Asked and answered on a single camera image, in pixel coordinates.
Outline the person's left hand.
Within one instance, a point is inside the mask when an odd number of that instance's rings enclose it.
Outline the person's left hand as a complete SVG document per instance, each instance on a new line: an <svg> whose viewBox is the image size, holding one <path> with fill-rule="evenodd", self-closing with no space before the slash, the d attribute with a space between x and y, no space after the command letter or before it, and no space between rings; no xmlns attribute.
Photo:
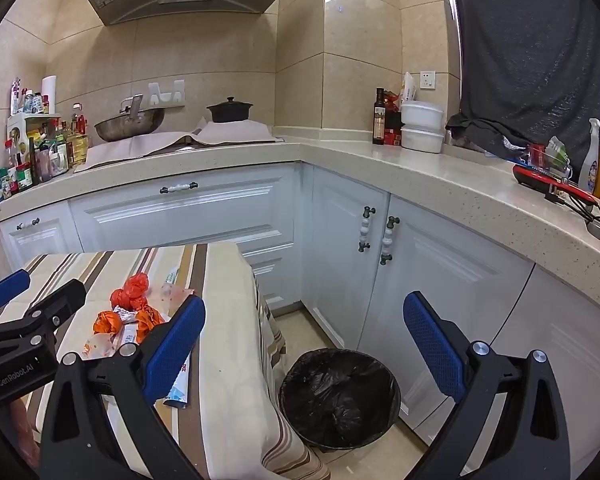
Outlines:
<svg viewBox="0 0 600 480"><path fill-rule="evenodd" d="M32 469L36 469L40 461L40 448L34 440L27 408L21 399L17 399L10 404L10 414L12 415L12 423L16 430L20 456Z"/></svg>

